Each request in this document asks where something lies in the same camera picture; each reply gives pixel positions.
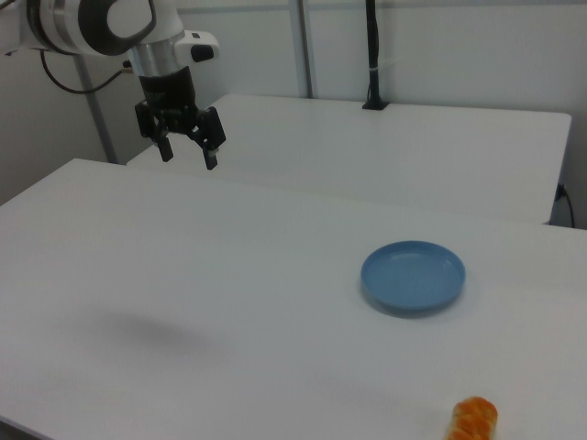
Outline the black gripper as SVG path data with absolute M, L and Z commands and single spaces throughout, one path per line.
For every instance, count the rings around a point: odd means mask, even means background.
M 145 97 L 135 105 L 140 135 L 156 145 L 163 161 L 170 161 L 173 152 L 168 133 L 189 134 L 202 149 L 206 168 L 213 170 L 219 147 L 227 138 L 215 107 L 198 110 L 190 68 L 138 78 Z

